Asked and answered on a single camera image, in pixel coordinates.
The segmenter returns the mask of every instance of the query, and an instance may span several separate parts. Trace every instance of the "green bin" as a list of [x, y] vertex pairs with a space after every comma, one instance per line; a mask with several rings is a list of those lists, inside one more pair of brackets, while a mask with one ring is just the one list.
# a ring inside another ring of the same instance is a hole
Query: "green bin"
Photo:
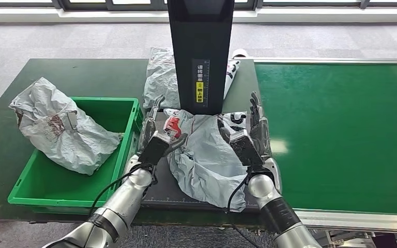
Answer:
[[[91, 176], [67, 170], [36, 149], [8, 196], [10, 204], [29, 206], [39, 213], [87, 214], [100, 191], [122, 175], [127, 160], [136, 152], [143, 120], [137, 99], [72, 99], [108, 131], [124, 133], [123, 140]], [[108, 189], [96, 206], [101, 207], [114, 191], [114, 187]]]

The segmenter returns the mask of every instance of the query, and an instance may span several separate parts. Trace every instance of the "crumpled plastic bag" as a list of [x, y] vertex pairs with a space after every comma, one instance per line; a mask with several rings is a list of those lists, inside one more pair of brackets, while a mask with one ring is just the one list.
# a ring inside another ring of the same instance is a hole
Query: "crumpled plastic bag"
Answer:
[[10, 103], [22, 134], [66, 169], [92, 175], [112, 154], [122, 134], [109, 132], [45, 78]]
[[[230, 195], [247, 172], [233, 149], [224, 141], [219, 124], [231, 133], [246, 128], [246, 113], [192, 115], [184, 110], [165, 109], [165, 114], [177, 117], [181, 133], [188, 133], [186, 143], [169, 155], [170, 170], [180, 189], [188, 196], [226, 208]], [[175, 136], [177, 131], [167, 131]], [[231, 211], [246, 207], [244, 186], [231, 201]]]
[[[240, 63], [239, 60], [235, 59], [230, 59], [227, 62], [223, 98], [226, 98]], [[160, 106], [161, 109], [180, 109], [173, 51], [168, 48], [151, 48], [147, 66], [147, 80], [144, 86], [143, 107], [145, 109], [151, 108], [154, 104], [154, 99], [160, 95], [165, 96], [165, 101]]]

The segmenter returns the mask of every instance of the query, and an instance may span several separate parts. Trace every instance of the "green conveyor belt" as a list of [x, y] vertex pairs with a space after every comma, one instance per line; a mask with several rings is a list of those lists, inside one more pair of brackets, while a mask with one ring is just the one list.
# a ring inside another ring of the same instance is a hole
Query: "green conveyor belt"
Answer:
[[397, 214], [397, 65], [255, 67], [287, 201]]

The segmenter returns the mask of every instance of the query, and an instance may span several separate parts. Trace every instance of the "dark green table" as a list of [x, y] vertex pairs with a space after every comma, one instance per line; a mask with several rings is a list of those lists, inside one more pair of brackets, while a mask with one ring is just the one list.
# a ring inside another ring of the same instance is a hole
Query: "dark green table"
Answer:
[[[31, 59], [0, 98], [0, 219], [82, 221], [83, 215], [36, 214], [28, 208], [10, 205], [7, 197], [34, 147], [16, 125], [10, 101], [33, 81], [45, 77], [68, 96], [134, 97], [143, 102], [147, 59]], [[249, 109], [249, 92], [258, 90], [254, 64], [245, 61], [227, 94], [223, 111]], [[249, 225], [257, 225], [255, 214], [246, 214]], [[169, 211], [143, 209], [136, 223], [180, 223], [222, 225], [227, 216], [215, 211]]]
[[[283, 192], [316, 228], [397, 232], [397, 61], [244, 60], [224, 104], [248, 109], [261, 90]], [[7, 109], [41, 76], [69, 96], [137, 97], [147, 60], [32, 59], [0, 98], [0, 219], [80, 221], [9, 205], [8, 193], [33, 147]], [[225, 225], [215, 211], [141, 209], [137, 224]], [[235, 216], [257, 226], [255, 213]]]

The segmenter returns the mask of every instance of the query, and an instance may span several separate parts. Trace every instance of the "silver robot arm segment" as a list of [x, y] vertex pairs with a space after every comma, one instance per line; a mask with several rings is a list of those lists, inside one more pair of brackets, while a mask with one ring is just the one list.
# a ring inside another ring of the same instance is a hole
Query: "silver robot arm segment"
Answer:
[[268, 120], [256, 92], [251, 96], [250, 133], [234, 133], [228, 142], [247, 167], [249, 193], [255, 198], [267, 229], [278, 234], [279, 248], [322, 248], [281, 195], [281, 175], [272, 158]]
[[138, 152], [127, 162], [121, 186], [85, 223], [43, 248], [113, 248], [119, 237], [126, 234], [146, 190], [157, 182], [155, 171], [158, 161], [179, 148], [187, 138], [184, 133], [171, 142], [168, 135], [156, 131], [156, 113], [163, 100], [163, 96], [156, 99], [143, 122]]

